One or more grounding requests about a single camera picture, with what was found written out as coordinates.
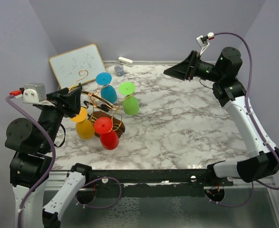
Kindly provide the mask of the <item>blue plastic wine glass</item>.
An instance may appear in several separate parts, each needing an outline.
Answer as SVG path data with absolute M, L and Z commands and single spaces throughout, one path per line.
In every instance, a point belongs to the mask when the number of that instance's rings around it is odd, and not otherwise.
M 100 73 L 96 77 L 96 83 L 102 86 L 100 90 L 101 98 L 113 104 L 117 101 L 117 94 L 115 89 L 110 85 L 111 81 L 112 76 L 107 72 Z

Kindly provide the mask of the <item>green plastic wine glass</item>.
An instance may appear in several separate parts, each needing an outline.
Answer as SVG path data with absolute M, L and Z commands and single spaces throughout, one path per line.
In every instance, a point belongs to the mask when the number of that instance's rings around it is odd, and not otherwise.
M 140 106 L 137 98 L 134 96 L 135 85 L 132 82 L 124 82 L 120 85 L 119 92 L 125 96 L 122 101 L 125 114 L 136 115 L 140 110 Z

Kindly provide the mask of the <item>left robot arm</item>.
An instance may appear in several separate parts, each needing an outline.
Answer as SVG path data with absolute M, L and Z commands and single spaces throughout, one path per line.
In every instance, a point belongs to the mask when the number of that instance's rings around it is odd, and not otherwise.
M 47 204 L 43 203 L 49 173 L 55 163 L 54 141 L 65 117 L 81 110 L 81 89 L 47 94 L 33 86 L 13 91 L 6 101 L 22 114 L 6 130 L 5 146 L 15 151 L 9 165 L 16 201 L 15 227 L 58 228 L 62 216 L 81 187 L 91 185 L 92 168 L 77 163 L 67 181 Z

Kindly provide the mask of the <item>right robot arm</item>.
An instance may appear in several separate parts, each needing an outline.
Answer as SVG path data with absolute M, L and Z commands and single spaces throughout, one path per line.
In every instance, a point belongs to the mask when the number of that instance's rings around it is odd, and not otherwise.
M 225 177 L 240 178 L 249 183 L 271 176 L 279 170 L 279 148 L 269 138 L 254 115 L 250 103 L 245 101 L 246 90 L 236 78 L 242 66 L 241 54 L 238 49 L 225 47 L 216 64 L 201 60 L 197 51 L 191 51 L 181 63 L 164 71 L 165 75 L 180 79 L 192 80 L 194 77 L 213 83 L 213 94 L 219 101 L 240 132 L 248 159 L 243 161 L 221 161 L 208 165 L 206 182 L 216 186 Z

